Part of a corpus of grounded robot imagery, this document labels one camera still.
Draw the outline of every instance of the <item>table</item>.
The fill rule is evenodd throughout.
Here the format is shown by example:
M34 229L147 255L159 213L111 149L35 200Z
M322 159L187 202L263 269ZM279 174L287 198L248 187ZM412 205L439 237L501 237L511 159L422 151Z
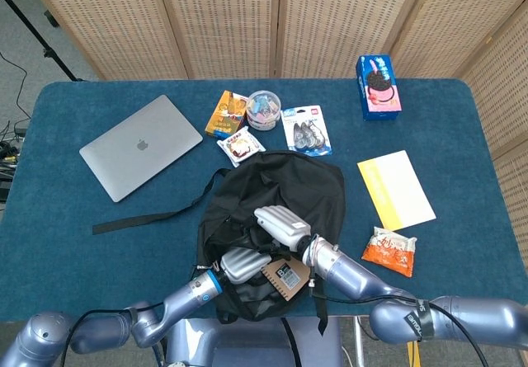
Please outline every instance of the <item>table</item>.
M42 310L80 314L157 302L186 283L207 201L148 226L94 236L92 225L186 205L217 168L230 165L215 140L205 136L117 204L78 150L161 94L203 131L224 89L245 95L267 89L284 108L321 105L333 155L317 159L338 165L345 177L340 245L349 256L359 260L380 225L356 164L405 149L437 219L399 231L418 239L412 279L364 266L422 298L456 294L526 303L526 273L470 90L454 79L402 79L398 87L403 113L393 121L364 122L353 79L50 84L36 102L0 227L0 321ZM281 124L253 133L268 149L286 148ZM328 305L330 314L368 309ZM290 314L314 315L313 302L303 300ZM195 316L212 317L214 309L206 306Z

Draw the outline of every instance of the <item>oreo box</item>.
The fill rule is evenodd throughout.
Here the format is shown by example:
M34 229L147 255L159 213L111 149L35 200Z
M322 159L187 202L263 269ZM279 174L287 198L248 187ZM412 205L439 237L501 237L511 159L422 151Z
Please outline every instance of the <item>oreo box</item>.
M402 110L388 55L362 55L356 65L364 120L393 120Z

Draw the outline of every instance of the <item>black cord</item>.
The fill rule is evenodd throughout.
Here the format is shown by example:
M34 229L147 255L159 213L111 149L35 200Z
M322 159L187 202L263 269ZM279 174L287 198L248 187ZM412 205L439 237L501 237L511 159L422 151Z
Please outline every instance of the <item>black cord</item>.
M152 350L154 352L154 357L156 358L156 363L158 364L158 367L163 367L163 359L161 353L159 353L158 344L154 344Z
M18 107L22 113L24 113L27 117L28 120L31 119L31 116L29 114L27 114L27 111L25 111L24 109L22 109L22 107L20 106L20 104L18 103L18 100L20 99L20 94L22 93L22 88L24 87L24 81L26 80L26 77L27 77L27 71L22 67L22 66L19 66L18 64L14 64L11 60L9 59L6 59L3 55L2 55L2 52L0 52L0 57L5 60L6 62L8 62L9 64L15 66L16 68L19 68L23 73L24 73L24 77L22 78L22 82L20 83L20 88L18 89L18 94L16 95L16 107Z
M7 131L9 130L9 124L11 124L11 121L7 121L7 125L0 131L0 134L2 134L2 139L0 139L0 143L3 142L4 138L6 137Z
M379 295L377 297L372 297L372 298L369 298L369 299L357 299L357 300L354 300L354 299L335 299L333 297L328 297L326 295L316 294L316 293L312 293L311 296L315 297L316 299L326 299L327 301L330 301L330 302L333 302L333 303L372 303L374 301L379 301L381 299L397 299L399 301L404 301L404 302L407 302L407 303L416 303L416 299L411 299L410 297L403 297L402 295L390 295L390 294ZM460 323L457 318L455 318L449 312L444 310L442 307L439 307L438 305L436 305L434 303L429 303L429 306L430 306L431 309L435 309L436 311L442 313L447 318L449 318L462 331L462 333L468 339L468 342L471 344L471 346L477 352L478 358L480 359L480 362L482 363L482 366L483 367L488 367L488 362L486 361L486 358L484 357L484 354L482 353L482 351L481 351L481 349L479 347L479 344L477 344L477 342L473 339L471 334L469 334L469 332L464 328L462 323Z
M143 311L149 311L150 309L154 309L154 308L157 308L159 307L160 305L163 305L163 303L156 303L154 305L149 305L148 307L145 307L145 308L138 308L136 309L136 312L143 312ZM66 342L64 343L64 350L63 350L63 354L60 358L60 367L64 367L64 363L66 362L66 353L68 352L68 348L69 348L69 343L72 341L72 338L73 338L73 334L75 333L75 331L78 329L78 327L81 325L81 323L83 322L83 320L89 316L89 315L93 315L94 313L130 313L131 315L131 312L129 309L93 309L91 311L88 311L86 313L84 313L76 322L75 324L73 324L72 328L70 329L69 331L69 334L68 336L66 337Z
M288 323L288 320L286 318L280 318L280 319L286 331L286 335L288 336L288 339L290 340L291 351L293 352L294 359L295 359L295 367L302 367L302 364L300 363L299 348L297 347L297 341L295 340L294 332L291 331L290 324Z
M375 336L374 334L370 334L370 333L366 330L366 328L361 324L361 319L360 319L360 318L357 319L357 323L360 325L360 328L361 328L361 330L365 333L365 335L366 335L367 337L369 337L372 341L379 341L379 340L380 340L377 336Z

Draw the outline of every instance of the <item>black backpack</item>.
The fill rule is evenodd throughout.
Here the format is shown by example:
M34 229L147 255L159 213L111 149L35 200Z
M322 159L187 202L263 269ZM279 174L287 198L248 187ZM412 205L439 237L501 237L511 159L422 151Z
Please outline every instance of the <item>black backpack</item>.
M186 208L177 212L149 214L115 222L98 224L94 233L142 225L168 219L198 204L213 186L216 174L225 176L214 193L201 220L198 231L197 266L203 268L220 262L231 247L248 247L269 253L274 260L289 258L285 247L277 247L271 236L257 225L256 208L282 205L297 214L330 243L337 243L345 214L344 180L341 170L317 158L291 151L257 153L240 167L219 169L204 189L204 193ZM259 273L241 285L227 284L214 299L221 322L234 322L237 317L249 321L277 317L291 309L306 294L305 286L290 301L286 301ZM316 280L316 290L322 284ZM319 330L326 326L326 306L316 299Z

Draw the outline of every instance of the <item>food wrapper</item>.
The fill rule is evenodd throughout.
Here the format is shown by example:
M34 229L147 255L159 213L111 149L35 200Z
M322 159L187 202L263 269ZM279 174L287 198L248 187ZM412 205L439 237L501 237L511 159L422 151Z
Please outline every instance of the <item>food wrapper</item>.
M416 241L416 238L406 238L388 229L374 227L374 235L361 258L411 278Z
M238 167L241 161L248 159L253 154L266 151L261 142L249 133L247 126L226 140L219 140L216 143L224 150L234 167Z
M245 96L224 91L205 127L205 132L218 139L225 139L234 134L242 126L246 115L246 101Z

